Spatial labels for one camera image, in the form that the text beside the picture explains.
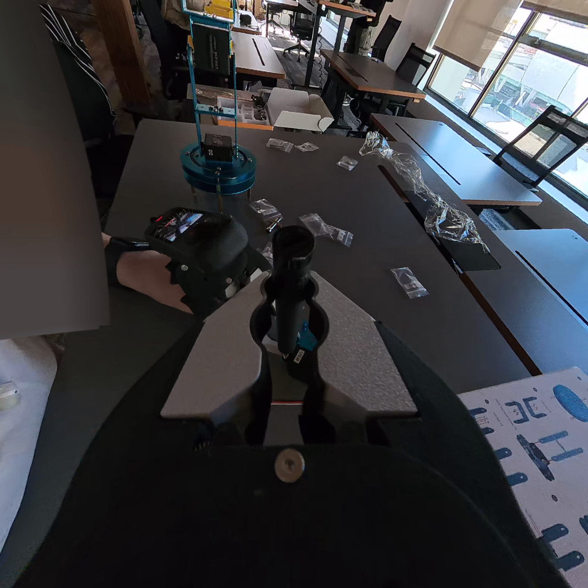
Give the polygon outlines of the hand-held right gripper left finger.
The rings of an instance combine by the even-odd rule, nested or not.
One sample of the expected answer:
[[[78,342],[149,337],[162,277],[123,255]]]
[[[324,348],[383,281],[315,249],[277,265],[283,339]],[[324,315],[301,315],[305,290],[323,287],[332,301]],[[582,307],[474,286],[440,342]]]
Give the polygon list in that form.
[[[262,350],[251,334],[251,318],[262,304],[269,272],[240,290],[204,322],[160,411],[164,419],[231,420],[251,405],[251,389],[262,370]]]

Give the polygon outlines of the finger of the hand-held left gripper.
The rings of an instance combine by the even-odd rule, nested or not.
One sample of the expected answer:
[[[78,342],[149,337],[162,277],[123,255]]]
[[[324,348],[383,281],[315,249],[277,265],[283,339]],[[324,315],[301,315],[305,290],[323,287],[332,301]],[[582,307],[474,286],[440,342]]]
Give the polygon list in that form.
[[[253,271],[251,275],[243,274],[238,279],[232,281],[228,285],[228,298],[235,296],[240,290],[249,285],[252,281],[255,281],[259,276],[262,275],[262,271]]]

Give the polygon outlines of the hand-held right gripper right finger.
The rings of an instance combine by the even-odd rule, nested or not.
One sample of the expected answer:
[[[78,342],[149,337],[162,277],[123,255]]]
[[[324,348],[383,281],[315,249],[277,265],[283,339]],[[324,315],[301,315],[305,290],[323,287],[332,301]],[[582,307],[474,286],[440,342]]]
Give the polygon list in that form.
[[[332,425],[365,423],[372,417],[414,417],[416,405],[375,320],[317,272],[315,301],[326,313],[326,339],[318,346],[325,384],[322,415]]]

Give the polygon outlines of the black screwdriver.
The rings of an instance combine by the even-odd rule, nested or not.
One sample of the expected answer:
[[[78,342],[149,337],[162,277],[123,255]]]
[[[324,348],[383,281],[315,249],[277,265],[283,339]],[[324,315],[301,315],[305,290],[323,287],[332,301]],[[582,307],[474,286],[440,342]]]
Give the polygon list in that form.
[[[310,279],[315,238],[305,226],[280,228],[272,239],[277,347],[284,359],[296,348],[303,322],[305,290]]]

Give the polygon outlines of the black servo motor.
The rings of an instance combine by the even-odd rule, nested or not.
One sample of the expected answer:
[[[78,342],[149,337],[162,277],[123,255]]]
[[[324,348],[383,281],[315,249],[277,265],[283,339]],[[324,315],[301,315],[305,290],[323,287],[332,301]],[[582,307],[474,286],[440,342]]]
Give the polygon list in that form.
[[[303,383],[312,380],[316,367],[316,352],[299,345],[285,360],[289,376]]]

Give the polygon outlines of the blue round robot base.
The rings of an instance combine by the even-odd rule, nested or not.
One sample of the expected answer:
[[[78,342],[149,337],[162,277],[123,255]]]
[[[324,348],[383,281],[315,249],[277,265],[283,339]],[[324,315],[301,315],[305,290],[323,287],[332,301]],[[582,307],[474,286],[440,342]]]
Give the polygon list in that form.
[[[236,25],[236,1],[202,1],[202,7],[190,8],[181,2],[189,19],[187,63],[196,125],[196,142],[187,146],[180,157],[186,181],[193,191],[217,196],[223,212],[225,196],[251,195],[255,182],[256,159],[238,144],[238,90],[232,29]],[[197,96],[197,74],[232,77],[232,103],[227,106],[204,104]],[[232,135],[217,135],[201,128],[201,115],[216,116],[233,123]]]

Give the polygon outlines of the dark brown desk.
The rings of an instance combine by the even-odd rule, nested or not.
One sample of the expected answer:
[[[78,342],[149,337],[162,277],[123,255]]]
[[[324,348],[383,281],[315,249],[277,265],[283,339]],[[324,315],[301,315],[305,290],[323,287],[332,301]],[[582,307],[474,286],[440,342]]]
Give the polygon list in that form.
[[[495,452],[451,387],[508,352],[466,351],[468,313],[402,306],[385,279],[422,239],[379,165],[285,155],[245,132],[254,195],[301,225],[114,408],[14,587],[542,587],[558,582]]]

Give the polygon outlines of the person's left hand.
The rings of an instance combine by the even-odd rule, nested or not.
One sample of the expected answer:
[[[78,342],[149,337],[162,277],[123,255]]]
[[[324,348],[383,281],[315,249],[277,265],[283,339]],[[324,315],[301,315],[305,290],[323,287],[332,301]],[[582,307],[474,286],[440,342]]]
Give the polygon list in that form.
[[[166,268],[171,259],[156,251],[124,252],[117,264],[116,275],[121,285],[185,313],[192,313],[182,302],[185,293],[171,283]]]

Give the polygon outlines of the group of small clear bags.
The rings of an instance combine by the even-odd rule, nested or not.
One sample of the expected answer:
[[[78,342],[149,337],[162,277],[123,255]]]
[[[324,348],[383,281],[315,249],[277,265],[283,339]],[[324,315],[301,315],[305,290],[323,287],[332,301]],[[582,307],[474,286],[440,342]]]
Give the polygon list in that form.
[[[348,142],[318,138],[319,145],[294,146],[296,137],[267,134],[247,136],[247,147],[256,158],[253,195],[246,204],[255,217],[247,230],[254,241],[266,232],[272,219],[281,217],[282,227],[298,224],[315,238],[312,268],[323,277],[336,277],[359,292],[386,292],[383,276],[395,279],[408,298],[428,295],[405,260],[414,240],[402,240],[398,231],[406,219],[393,215],[393,190],[376,164],[357,163],[347,154]]]

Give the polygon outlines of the orange cardboard sheet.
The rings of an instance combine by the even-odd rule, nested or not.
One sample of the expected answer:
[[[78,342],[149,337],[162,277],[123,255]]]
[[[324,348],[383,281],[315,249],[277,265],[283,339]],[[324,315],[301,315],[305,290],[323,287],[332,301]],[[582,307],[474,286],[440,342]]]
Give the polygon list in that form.
[[[267,121],[239,122],[239,121],[234,121],[234,120],[231,120],[228,118],[217,117],[214,124],[217,126],[228,127],[228,128],[234,128],[234,126],[236,124],[238,129],[273,130],[273,125],[267,124]]]

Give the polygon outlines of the pile of clear plastic wrap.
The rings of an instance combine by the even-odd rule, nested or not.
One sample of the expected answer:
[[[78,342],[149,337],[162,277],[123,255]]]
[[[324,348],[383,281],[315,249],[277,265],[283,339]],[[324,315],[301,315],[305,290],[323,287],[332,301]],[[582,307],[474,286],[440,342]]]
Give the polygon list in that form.
[[[387,139],[376,130],[367,131],[359,153],[362,156],[376,155],[388,161],[396,173],[408,182],[410,192],[424,203],[426,210],[424,228],[430,236],[457,243],[480,245],[487,254],[490,253],[474,221],[465,212],[450,205],[428,187],[415,157],[390,147]]]

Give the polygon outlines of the white open box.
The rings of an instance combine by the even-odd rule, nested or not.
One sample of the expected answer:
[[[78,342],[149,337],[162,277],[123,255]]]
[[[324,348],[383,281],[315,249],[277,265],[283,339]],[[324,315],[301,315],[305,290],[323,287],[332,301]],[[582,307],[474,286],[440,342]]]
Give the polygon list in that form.
[[[274,128],[324,133],[334,123],[321,96],[306,91],[273,88],[266,110]]]

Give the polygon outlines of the grey office table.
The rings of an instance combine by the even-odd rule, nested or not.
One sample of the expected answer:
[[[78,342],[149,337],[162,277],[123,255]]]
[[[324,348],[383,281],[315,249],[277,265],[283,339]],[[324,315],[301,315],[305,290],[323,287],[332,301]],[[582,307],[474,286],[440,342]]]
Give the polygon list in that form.
[[[525,369],[587,373],[587,241],[572,229],[480,234],[499,268],[462,281]]]
[[[535,207],[541,199],[443,122],[372,114],[393,143],[409,145],[467,205],[481,209]]]
[[[286,79],[286,73],[269,40],[261,35],[233,32],[236,73],[248,80]]]
[[[322,49],[320,55],[325,59],[328,73],[321,97],[328,107],[333,107],[330,110],[334,118],[333,129],[351,129],[340,122],[346,95],[359,99],[360,103],[365,101],[366,95],[380,99],[377,109],[368,107],[368,116],[385,114],[388,109],[403,112],[410,102],[426,99],[422,90],[402,79],[384,62],[328,49]]]

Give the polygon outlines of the white printed instruction manual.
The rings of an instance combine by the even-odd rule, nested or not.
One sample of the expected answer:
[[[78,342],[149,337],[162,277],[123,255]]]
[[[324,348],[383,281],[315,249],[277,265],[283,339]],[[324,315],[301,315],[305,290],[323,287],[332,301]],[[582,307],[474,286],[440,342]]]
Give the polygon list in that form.
[[[587,587],[587,375],[577,367],[460,394],[534,537]]]

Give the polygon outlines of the black striped cloth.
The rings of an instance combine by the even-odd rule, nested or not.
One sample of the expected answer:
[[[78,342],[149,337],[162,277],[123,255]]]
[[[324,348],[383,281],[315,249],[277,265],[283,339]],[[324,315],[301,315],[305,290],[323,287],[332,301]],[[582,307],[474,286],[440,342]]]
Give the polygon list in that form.
[[[49,4],[39,4],[45,26],[58,55],[80,126],[114,126],[116,114],[84,41]]]

